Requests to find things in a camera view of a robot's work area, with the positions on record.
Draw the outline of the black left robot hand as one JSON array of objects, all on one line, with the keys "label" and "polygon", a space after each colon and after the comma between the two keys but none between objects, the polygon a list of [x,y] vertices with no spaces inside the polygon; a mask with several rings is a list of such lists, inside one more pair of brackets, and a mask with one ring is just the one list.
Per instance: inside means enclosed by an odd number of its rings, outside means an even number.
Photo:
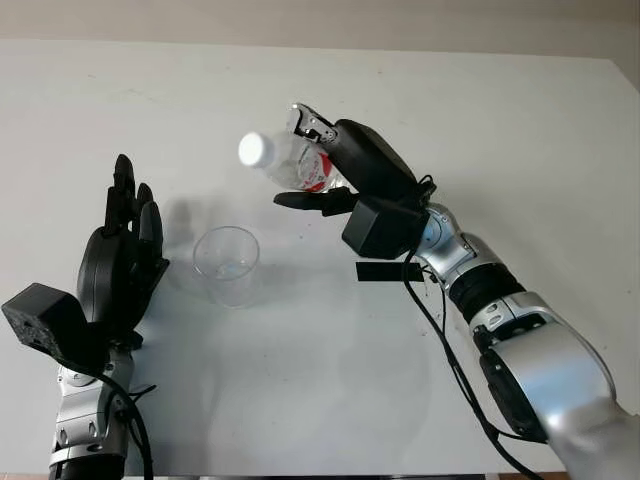
[{"label": "black left robot hand", "polygon": [[87,321],[108,343],[141,348],[136,327],[169,266],[163,240],[152,190],[135,182],[131,160],[120,154],[107,190],[104,224],[87,242],[77,280]]}]

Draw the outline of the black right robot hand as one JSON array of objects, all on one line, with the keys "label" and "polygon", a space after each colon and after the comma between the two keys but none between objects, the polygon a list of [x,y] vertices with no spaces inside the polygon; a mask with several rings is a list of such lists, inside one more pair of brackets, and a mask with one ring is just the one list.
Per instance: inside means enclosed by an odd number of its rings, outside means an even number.
[{"label": "black right robot hand", "polygon": [[352,212],[361,197],[420,208],[436,189],[431,176],[418,180],[375,130],[356,121],[340,119],[332,124],[311,107],[296,103],[287,130],[321,147],[349,185],[325,193],[282,192],[274,197],[277,205],[317,210],[325,217]]}]

